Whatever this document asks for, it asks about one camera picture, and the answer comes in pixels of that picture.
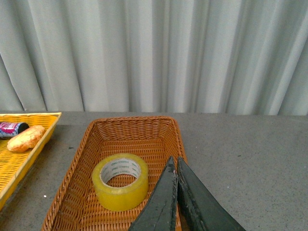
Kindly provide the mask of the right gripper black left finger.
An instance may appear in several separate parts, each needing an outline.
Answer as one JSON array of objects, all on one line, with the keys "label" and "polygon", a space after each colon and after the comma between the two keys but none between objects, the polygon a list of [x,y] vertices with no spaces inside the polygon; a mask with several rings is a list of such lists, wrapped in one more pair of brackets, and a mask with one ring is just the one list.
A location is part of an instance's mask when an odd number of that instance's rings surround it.
[{"label": "right gripper black left finger", "polygon": [[174,231],[178,176],[171,156],[156,183],[148,202],[129,227],[130,231]]}]

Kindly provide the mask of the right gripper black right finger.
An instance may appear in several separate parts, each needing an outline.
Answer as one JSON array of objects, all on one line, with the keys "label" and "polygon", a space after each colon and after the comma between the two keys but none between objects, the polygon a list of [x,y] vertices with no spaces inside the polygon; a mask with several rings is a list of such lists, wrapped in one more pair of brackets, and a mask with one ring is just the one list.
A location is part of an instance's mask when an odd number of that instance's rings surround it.
[{"label": "right gripper black right finger", "polygon": [[184,161],[178,158],[178,204],[191,231],[243,231]]}]

